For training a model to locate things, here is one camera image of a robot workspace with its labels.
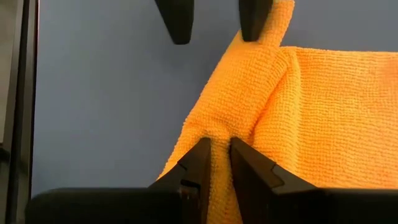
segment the fabric texture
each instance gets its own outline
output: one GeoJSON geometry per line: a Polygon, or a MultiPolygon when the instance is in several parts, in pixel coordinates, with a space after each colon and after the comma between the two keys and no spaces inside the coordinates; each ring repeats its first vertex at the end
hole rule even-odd
{"type": "Polygon", "coordinates": [[[398,188],[398,54],[280,47],[293,8],[274,3],[259,42],[237,34],[162,173],[211,138],[208,223],[242,222],[234,136],[318,187],[398,188]]]}

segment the black frame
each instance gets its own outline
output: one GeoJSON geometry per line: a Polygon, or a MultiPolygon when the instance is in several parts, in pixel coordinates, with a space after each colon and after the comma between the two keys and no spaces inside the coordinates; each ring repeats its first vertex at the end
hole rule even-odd
{"type": "Polygon", "coordinates": [[[0,223],[23,223],[30,199],[38,0],[16,0],[6,122],[0,157],[0,223]]]}

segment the microfiber towel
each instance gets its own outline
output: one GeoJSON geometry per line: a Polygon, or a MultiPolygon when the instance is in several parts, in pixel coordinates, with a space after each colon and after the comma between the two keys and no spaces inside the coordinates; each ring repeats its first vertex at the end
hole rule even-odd
{"type": "Polygon", "coordinates": [[[237,34],[161,174],[211,138],[208,223],[242,222],[235,136],[317,187],[398,188],[398,53],[281,47],[293,8],[275,2],[259,42],[237,34]]]}

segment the blue-gray background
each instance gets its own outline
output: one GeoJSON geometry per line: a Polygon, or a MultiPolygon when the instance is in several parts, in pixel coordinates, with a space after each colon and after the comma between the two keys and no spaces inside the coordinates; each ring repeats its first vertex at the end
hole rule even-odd
{"type": "MultiPolygon", "coordinates": [[[[398,1],[297,0],[283,44],[398,51],[398,1]]],[[[239,28],[235,0],[196,0],[173,45],[152,0],[41,0],[33,195],[143,187],[239,28]]]]}

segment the black plastic part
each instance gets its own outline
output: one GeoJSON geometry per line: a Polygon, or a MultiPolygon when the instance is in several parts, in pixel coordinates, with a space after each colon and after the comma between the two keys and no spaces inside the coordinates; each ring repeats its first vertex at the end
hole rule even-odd
{"type": "Polygon", "coordinates": [[[398,190],[317,188],[238,138],[230,153],[245,224],[398,223],[398,190]]]}
{"type": "Polygon", "coordinates": [[[193,0],[155,0],[174,44],[191,40],[193,0]]]}
{"type": "Polygon", "coordinates": [[[29,202],[25,223],[183,223],[182,201],[167,190],[58,189],[29,202]]]}
{"type": "Polygon", "coordinates": [[[260,38],[273,0],[239,0],[242,38],[246,42],[260,38]]]}
{"type": "Polygon", "coordinates": [[[183,198],[183,216],[187,223],[206,223],[210,192],[210,143],[210,138],[199,140],[169,173],[149,187],[168,188],[189,195],[190,198],[183,198]]]}
{"type": "Polygon", "coordinates": [[[37,0],[18,0],[0,160],[0,223],[23,223],[30,199],[37,0]]]}
{"type": "Polygon", "coordinates": [[[26,208],[26,224],[205,224],[210,188],[210,139],[201,139],[147,189],[58,189],[26,208]]]}

